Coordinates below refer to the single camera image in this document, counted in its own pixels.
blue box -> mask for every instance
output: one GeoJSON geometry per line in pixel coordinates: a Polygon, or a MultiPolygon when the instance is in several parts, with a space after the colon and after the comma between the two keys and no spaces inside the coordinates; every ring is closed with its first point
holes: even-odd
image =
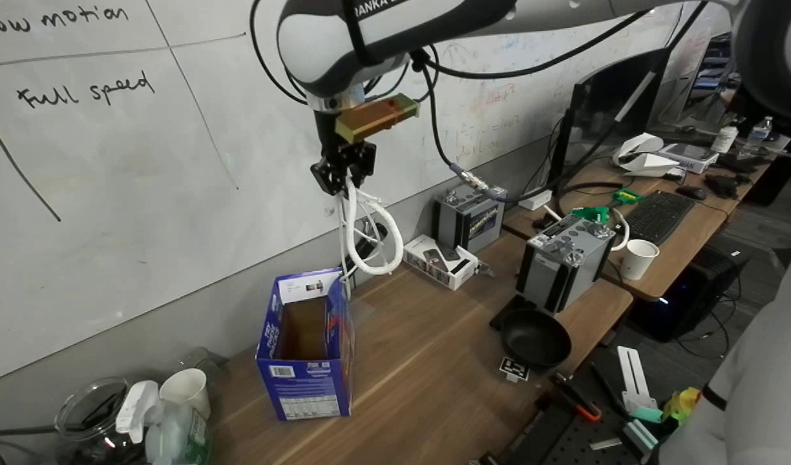
{"type": "Polygon", "coordinates": [[[279,421],[349,415],[354,337],[339,276],[324,267],[284,273],[271,283],[256,366],[279,421]],[[284,355],[289,342],[308,345],[306,355],[284,355]]]}

power strip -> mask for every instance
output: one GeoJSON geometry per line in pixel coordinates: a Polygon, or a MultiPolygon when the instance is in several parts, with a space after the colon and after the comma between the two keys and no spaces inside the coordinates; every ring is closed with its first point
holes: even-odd
{"type": "Polygon", "coordinates": [[[549,190],[540,190],[530,199],[523,199],[520,207],[530,209],[530,211],[538,211],[540,207],[551,204],[551,199],[553,199],[553,190],[549,187],[549,190]]]}

white whiteboard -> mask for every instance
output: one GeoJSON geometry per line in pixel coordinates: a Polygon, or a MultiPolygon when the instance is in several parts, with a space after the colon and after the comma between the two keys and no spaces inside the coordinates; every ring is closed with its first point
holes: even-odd
{"type": "MultiPolygon", "coordinates": [[[[337,227],[308,172],[313,115],[256,65],[249,8],[0,0],[0,375],[337,227]]],[[[547,133],[578,80],[663,45],[676,16],[663,8],[632,37],[529,80],[443,78],[448,151],[476,164],[547,133]]],[[[443,56],[507,68],[602,27],[472,37],[443,56]]],[[[404,89],[425,93],[419,78],[404,89]]],[[[428,119],[379,145],[367,187],[389,200],[450,174],[428,119]]]]}

wooden desk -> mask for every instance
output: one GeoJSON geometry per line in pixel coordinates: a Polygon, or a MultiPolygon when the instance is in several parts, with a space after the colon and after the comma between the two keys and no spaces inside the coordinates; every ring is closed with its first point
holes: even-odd
{"type": "MultiPolygon", "coordinates": [[[[530,421],[538,382],[507,384],[488,319],[514,293],[526,242],[503,235],[482,256],[494,279],[448,292],[408,267],[357,292],[353,419],[279,424],[251,364],[230,362],[213,419],[216,465],[256,461],[467,461],[503,451],[530,421]]],[[[635,296],[597,280],[560,319],[575,337],[571,371],[635,296]]]]}
{"type": "MultiPolygon", "coordinates": [[[[769,164],[760,164],[756,169],[753,183],[746,183],[737,187],[737,199],[719,199],[709,192],[703,200],[699,200],[681,227],[663,242],[660,257],[653,264],[647,276],[641,280],[620,280],[620,273],[615,266],[620,266],[623,252],[610,252],[610,264],[602,267],[602,276],[632,288],[641,300],[660,300],[673,285],[673,280],[684,273],[684,267],[699,256],[699,251],[719,233],[719,227],[729,218],[729,213],[739,207],[739,200],[753,190],[759,177],[769,169],[769,164]]],[[[623,172],[607,163],[597,160],[588,164],[578,177],[571,177],[570,185],[578,183],[625,183],[625,187],[636,192],[653,192],[653,190],[676,190],[684,185],[681,180],[666,180],[666,177],[625,177],[623,172]]],[[[688,174],[688,185],[702,185],[703,174],[688,174]]],[[[561,199],[561,207],[570,211],[575,207],[597,207],[610,204],[614,187],[579,187],[570,190],[561,199]]],[[[505,227],[514,235],[530,236],[535,233],[534,213],[526,209],[512,209],[507,213],[505,227]]]]}

drawn line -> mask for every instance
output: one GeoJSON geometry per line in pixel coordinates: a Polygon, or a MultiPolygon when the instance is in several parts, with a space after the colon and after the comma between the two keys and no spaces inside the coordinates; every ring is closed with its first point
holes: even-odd
{"type": "Polygon", "coordinates": [[[10,154],[9,145],[0,137],[0,147],[5,151],[5,156],[10,160],[13,169],[23,177],[23,183],[35,190],[35,196],[50,209],[50,213],[62,221],[62,217],[57,213],[57,209],[40,192],[40,187],[31,183],[31,177],[23,172],[23,167],[18,167],[17,156],[10,154]]]}
{"type": "Polygon", "coordinates": [[[190,81],[190,74],[186,74],[186,68],[185,68],[180,54],[173,50],[173,45],[171,45],[169,35],[167,35],[167,31],[163,31],[163,25],[161,25],[161,17],[159,17],[152,3],[145,0],[145,5],[149,5],[149,10],[152,12],[152,17],[155,17],[155,23],[159,23],[159,27],[161,27],[161,35],[163,35],[163,40],[167,40],[167,45],[169,45],[169,50],[171,50],[173,65],[180,65],[180,68],[181,68],[181,78],[185,78],[185,81],[186,81],[186,87],[190,87],[190,93],[191,93],[191,101],[195,101],[195,105],[196,105],[196,114],[199,114],[199,119],[204,120],[208,137],[209,137],[209,142],[213,142],[213,147],[216,147],[216,151],[217,151],[220,167],[225,169],[225,174],[230,177],[230,183],[235,185],[235,190],[242,190],[242,185],[238,185],[234,169],[225,164],[225,160],[222,160],[222,154],[220,154],[220,147],[217,147],[217,138],[216,138],[216,133],[213,133],[209,119],[208,119],[204,109],[199,105],[199,97],[196,97],[196,93],[195,93],[195,87],[191,87],[191,81],[190,81]]]}
{"type": "MultiPolygon", "coordinates": [[[[173,48],[190,48],[190,45],[202,45],[202,44],[234,40],[234,37],[244,37],[244,35],[245,35],[245,31],[244,32],[234,32],[234,35],[216,35],[216,37],[204,37],[204,40],[186,40],[186,44],[177,44],[173,48]]],[[[169,45],[142,45],[142,48],[106,48],[106,50],[83,50],[83,54],[26,56],[26,59],[0,61],[0,67],[26,65],[26,61],[108,56],[108,54],[151,54],[151,50],[167,50],[167,48],[169,45]]]]}

